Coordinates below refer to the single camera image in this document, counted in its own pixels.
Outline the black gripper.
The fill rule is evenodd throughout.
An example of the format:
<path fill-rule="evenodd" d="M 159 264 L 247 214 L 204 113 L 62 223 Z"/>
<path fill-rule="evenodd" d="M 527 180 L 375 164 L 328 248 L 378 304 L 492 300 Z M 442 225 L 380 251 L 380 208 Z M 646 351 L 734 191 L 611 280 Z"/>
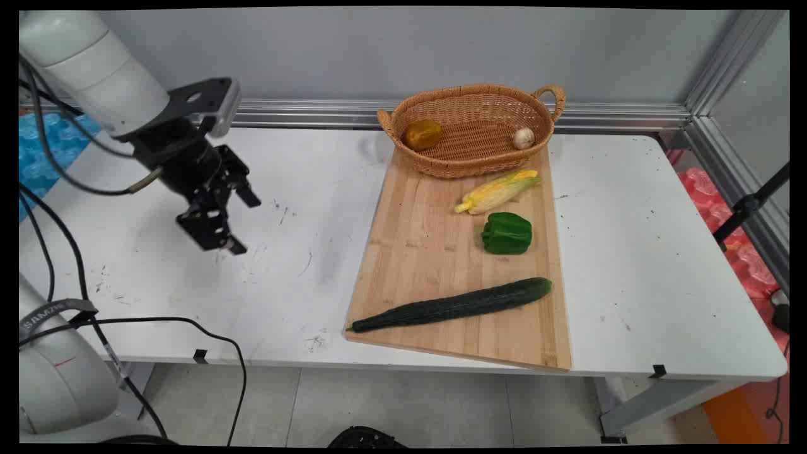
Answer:
<path fill-rule="evenodd" d="M 227 205 L 231 190 L 250 209 L 259 207 L 262 201 L 248 181 L 250 168 L 229 146 L 214 149 L 206 133 L 187 119 L 145 129 L 133 135 L 132 145 L 138 163 L 149 170 L 161 168 L 161 183 L 189 199 L 189 207 L 176 216 L 176 224 L 202 250 L 227 250 L 231 255 L 247 252 L 229 227 Z M 228 189 L 204 189 L 219 169 Z"/>

